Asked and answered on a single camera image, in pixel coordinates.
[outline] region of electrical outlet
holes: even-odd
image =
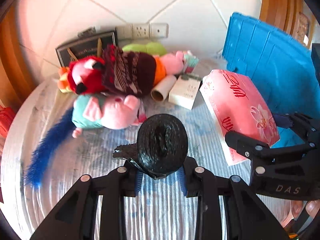
[[[151,38],[167,38],[168,29],[169,28],[167,23],[151,23],[150,37]]]
[[[116,27],[118,40],[132,39],[132,24],[121,25]]]
[[[150,39],[150,24],[132,24],[134,39]]]

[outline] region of red plastic object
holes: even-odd
[[[0,135],[7,138],[11,123],[16,116],[15,112],[10,107],[0,106]]]

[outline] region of white cardboard box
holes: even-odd
[[[181,75],[169,93],[169,102],[192,109],[197,92],[199,90],[201,78],[192,74]]]

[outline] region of blue storage box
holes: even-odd
[[[249,76],[275,114],[295,111],[320,119],[320,87],[311,52],[290,35],[252,17],[233,13],[224,44],[227,69]],[[302,140],[278,128],[274,147]]]

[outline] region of blue fuzzy stick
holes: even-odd
[[[76,128],[72,122],[73,107],[69,108],[60,121],[47,132],[40,141],[37,148],[32,153],[31,164],[28,166],[25,174],[25,184],[40,186],[49,160],[59,145]]]

